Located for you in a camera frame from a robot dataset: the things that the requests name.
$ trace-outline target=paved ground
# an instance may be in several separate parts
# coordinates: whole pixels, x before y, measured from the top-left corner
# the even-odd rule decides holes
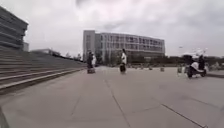
[[[224,127],[224,80],[99,68],[1,97],[11,128]]]

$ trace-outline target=building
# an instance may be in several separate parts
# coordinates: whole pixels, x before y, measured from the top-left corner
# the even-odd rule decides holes
[[[28,24],[0,6],[0,45],[27,50],[23,37]]]
[[[94,30],[84,31],[83,60],[86,60],[88,52],[91,51],[105,62],[119,57],[123,48],[127,51],[128,60],[135,56],[151,58],[165,55],[165,41],[162,39],[120,33],[96,33]]]

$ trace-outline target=concrete steps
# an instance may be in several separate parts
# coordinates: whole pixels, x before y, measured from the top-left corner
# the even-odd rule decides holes
[[[46,54],[28,53],[0,45],[0,94],[66,75],[84,63]]]
[[[14,76],[14,75],[22,75],[28,73],[35,73],[35,72],[43,72],[43,71],[50,71],[55,70],[55,68],[29,68],[29,69],[20,69],[20,70],[7,70],[7,71],[0,71],[0,78],[6,76]]]
[[[31,79],[31,78],[35,78],[35,77],[50,75],[50,74],[69,71],[69,70],[71,70],[71,69],[50,70],[50,71],[33,72],[33,73],[26,73],[26,74],[21,74],[21,75],[1,77],[0,78],[0,86],[2,84],[8,84],[8,83],[17,82],[17,81],[21,81],[21,80],[25,80],[25,79]]]
[[[35,77],[35,78],[30,78],[30,79],[26,79],[26,80],[22,80],[22,81],[18,81],[18,82],[12,82],[9,84],[3,84],[0,85],[0,95],[4,95],[10,92],[14,92],[23,88],[26,88],[28,86],[32,86],[47,80],[51,80],[63,75],[67,75],[76,71],[80,71],[81,68],[78,69],[72,69],[69,71],[62,71],[62,72],[58,72],[58,73],[53,73],[53,74],[49,74],[49,75],[45,75],[45,76],[40,76],[40,77]]]

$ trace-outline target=cloudy sky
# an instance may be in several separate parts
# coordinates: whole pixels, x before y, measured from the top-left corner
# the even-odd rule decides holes
[[[224,56],[223,0],[0,0],[29,23],[31,49],[82,52],[85,29],[165,40],[167,55],[208,48]]]

